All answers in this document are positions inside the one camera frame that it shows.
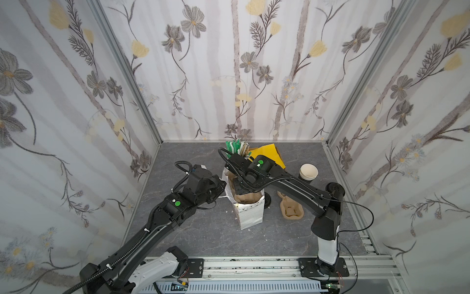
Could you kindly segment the white patterned paper bag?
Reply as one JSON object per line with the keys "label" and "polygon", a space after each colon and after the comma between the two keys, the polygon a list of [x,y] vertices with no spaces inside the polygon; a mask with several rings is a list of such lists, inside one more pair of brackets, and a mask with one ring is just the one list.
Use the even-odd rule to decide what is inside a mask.
{"label": "white patterned paper bag", "polygon": [[229,170],[224,168],[222,173],[222,180],[226,182],[225,194],[234,208],[240,229],[245,230],[253,227],[254,225],[262,223],[264,215],[264,190],[261,191],[263,196],[257,203],[248,205],[236,203],[228,183],[228,172]]}

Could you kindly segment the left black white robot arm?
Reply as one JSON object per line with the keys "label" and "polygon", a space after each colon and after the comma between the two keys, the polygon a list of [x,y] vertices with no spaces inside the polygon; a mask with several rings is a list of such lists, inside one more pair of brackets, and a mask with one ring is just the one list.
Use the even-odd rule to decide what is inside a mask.
{"label": "left black white robot arm", "polygon": [[137,289],[131,275],[144,259],[175,227],[193,216],[200,205],[213,203],[224,192],[226,182],[217,175],[180,181],[151,212],[147,223],[114,254],[99,265],[88,264],[80,272],[80,282],[67,294],[130,294]]}

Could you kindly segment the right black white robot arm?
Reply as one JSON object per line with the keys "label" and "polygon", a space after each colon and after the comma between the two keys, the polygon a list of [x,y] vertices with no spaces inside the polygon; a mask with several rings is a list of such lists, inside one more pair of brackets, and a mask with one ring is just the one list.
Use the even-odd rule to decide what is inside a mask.
{"label": "right black white robot arm", "polygon": [[283,168],[275,166],[269,171],[229,168],[236,175],[236,192],[258,192],[272,186],[292,198],[311,212],[315,219],[311,231],[317,236],[318,254],[315,261],[320,276],[329,276],[337,270],[339,261],[339,235],[345,191],[338,183],[329,183],[325,190],[318,189],[296,178]]}

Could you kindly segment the brown pulp carrier top piece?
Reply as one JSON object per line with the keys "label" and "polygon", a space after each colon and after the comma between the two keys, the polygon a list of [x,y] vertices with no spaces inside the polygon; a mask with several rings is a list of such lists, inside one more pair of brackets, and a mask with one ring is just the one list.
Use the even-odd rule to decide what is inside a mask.
{"label": "brown pulp carrier top piece", "polygon": [[237,194],[235,191],[235,186],[233,184],[233,180],[236,178],[236,175],[229,171],[227,176],[228,176],[228,183],[230,185],[232,196],[236,203],[247,204],[247,205],[254,204],[254,203],[257,203],[262,198],[263,196],[262,192]]}

